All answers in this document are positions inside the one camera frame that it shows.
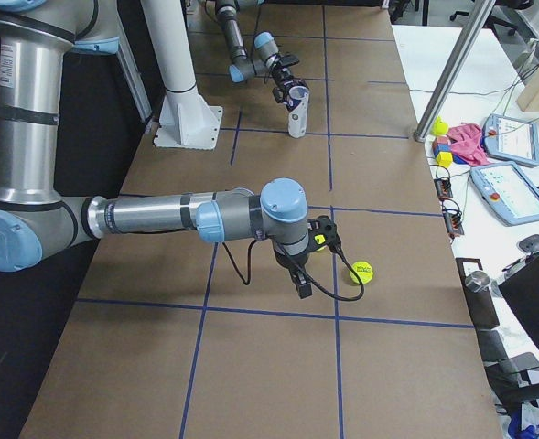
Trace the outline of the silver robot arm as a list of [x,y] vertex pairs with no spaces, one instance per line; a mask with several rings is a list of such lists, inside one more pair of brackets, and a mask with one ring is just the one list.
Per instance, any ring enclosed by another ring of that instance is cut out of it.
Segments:
[[254,38],[257,58],[249,55],[243,42],[238,13],[262,3],[232,0],[214,2],[215,18],[224,35],[232,63],[229,74],[235,83],[261,74],[270,76],[275,82],[275,101],[284,104],[290,114],[297,113],[294,117],[297,120],[301,118],[302,111],[307,111],[309,101],[309,87],[291,70],[291,67],[300,62],[299,58],[292,53],[282,54],[270,32],[262,32]]
[[[263,1],[214,1],[233,82],[268,73],[289,112],[288,132],[305,135],[309,89],[269,32],[248,57],[237,22]],[[199,94],[180,1],[141,1],[166,95],[156,146],[211,150],[222,108]],[[260,195],[236,188],[145,198],[65,197],[54,189],[62,61],[69,51],[119,50],[117,1],[0,1],[0,272],[17,272],[107,234],[196,230],[206,242],[273,241],[300,298],[311,295],[304,265],[315,248],[307,200],[295,180],[277,178]]]

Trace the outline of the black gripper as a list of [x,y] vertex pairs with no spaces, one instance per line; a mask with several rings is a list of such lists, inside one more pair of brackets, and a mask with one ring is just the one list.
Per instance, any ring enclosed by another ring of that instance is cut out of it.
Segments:
[[274,250],[274,254],[278,264],[288,270],[299,298],[305,299],[310,297],[312,295],[312,285],[303,274],[308,256],[304,253],[292,256],[287,253],[281,253],[278,250]]
[[291,91],[309,91],[309,87],[302,79],[296,78],[288,67],[274,67],[271,76],[275,82],[272,93],[275,101],[283,104],[288,111],[294,109],[294,100]]

